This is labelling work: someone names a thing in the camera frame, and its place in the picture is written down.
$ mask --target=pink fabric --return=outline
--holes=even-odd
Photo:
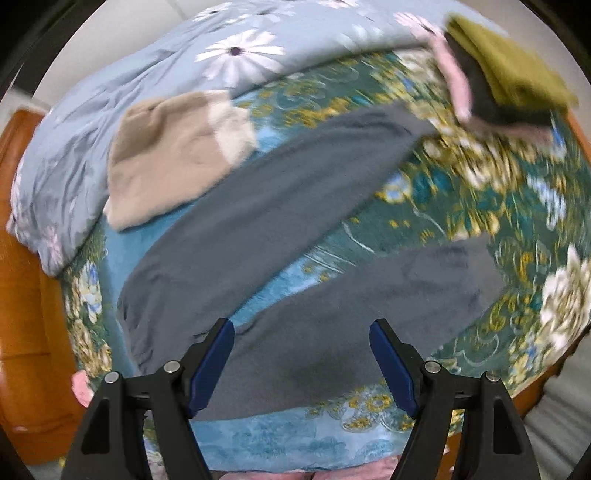
[[[479,133],[493,133],[507,137],[520,138],[534,144],[552,143],[552,130],[528,124],[492,125],[472,115],[472,91],[470,83],[458,65],[445,37],[434,33],[429,38],[437,66],[445,78],[452,98],[453,110],[458,121],[466,129]]]
[[[88,386],[88,375],[84,370],[77,371],[72,375],[72,391],[80,405],[88,408],[95,393]]]
[[[365,465],[343,468],[340,470],[318,472],[229,472],[220,480],[389,480],[396,466],[398,457],[386,457]]]

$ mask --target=white wall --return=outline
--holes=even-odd
[[[76,31],[35,91],[54,105],[86,76],[151,44],[217,0],[107,0]]]

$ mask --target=white flower pattern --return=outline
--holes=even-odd
[[[353,34],[340,34],[338,41],[351,53],[359,53],[378,43],[382,36],[384,32],[378,27],[363,28],[361,25],[353,25]]]
[[[212,17],[213,15],[215,15],[217,13],[227,10],[230,7],[230,5],[232,5],[232,2],[224,2],[222,4],[214,5],[213,7],[206,8],[205,10],[202,10],[197,15],[195,15],[195,17],[193,18],[193,21],[194,22],[203,21],[209,17]]]
[[[255,17],[253,25],[259,27],[262,24],[262,20],[270,20],[273,23],[278,23],[281,21],[281,17],[293,17],[296,14],[293,8],[294,6],[289,3],[264,8],[253,15]]]
[[[203,75],[212,80],[223,70],[224,85],[228,88],[238,84],[240,71],[253,83],[260,84],[265,80],[261,68],[276,74],[282,71],[281,63],[265,56],[285,55],[283,47],[268,45],[274,38],[275,35],[267,31],[256,34],[255,29],[247,30],[210,45],[207,47],[209,51],[197,55],[195,61],[217,57]]]
[[[567,264],[546,278],[542,290],[544,303],[540,311],[542,327],[538,341],[553,347],[544,358],[550,365],[562,355],[589,324],[591,312],[591,262],[581,262],[577,249],[569,245]]]
[[[86,262],[77,279],[80,300],[86,303],[88,318],[94,324],[102,313],[103,297],[100,293],[99,276],[96,265]]]
[[[318,0],[318,4],[331,8],[351,8],[356,7],[356,0]]]
[[[54,265],[63,265],[64,255],[61,251],[61,242],[57,234],[57,227],[49,226],[45,229],[43,242],[47,247],[51,262]]]

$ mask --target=green floral bedspread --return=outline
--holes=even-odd
[[[242,323],[302,285],[327,280],[372,256],[489,232],[505,275],[501,298],[457,339],[433,353],[452,372],[499,374],[513,394],[551,365],[589,321],[591,176],[557,115],[554,145],[538,150],[457,125],[447,87],[426,50],[333,61],[236,100],[249,108],[268,151],[304,128],[360,106],[405,102],[441,133],[427,139],[363,209],[286,267],[236,312]],[[122,283],[150,245],[186,211],[131,232],[104,220],[62,275],[79,368],[97,388],[111,368],[134,373],[115,320]],[[461,425],[456,412],[451,426]],[[401,453],[411,420],[385,384],[271,416],[194,426],[213,469],[337,468]],[[147,436],[153,432],[147,426]],[[150,453],[161,461],[156,450]]]

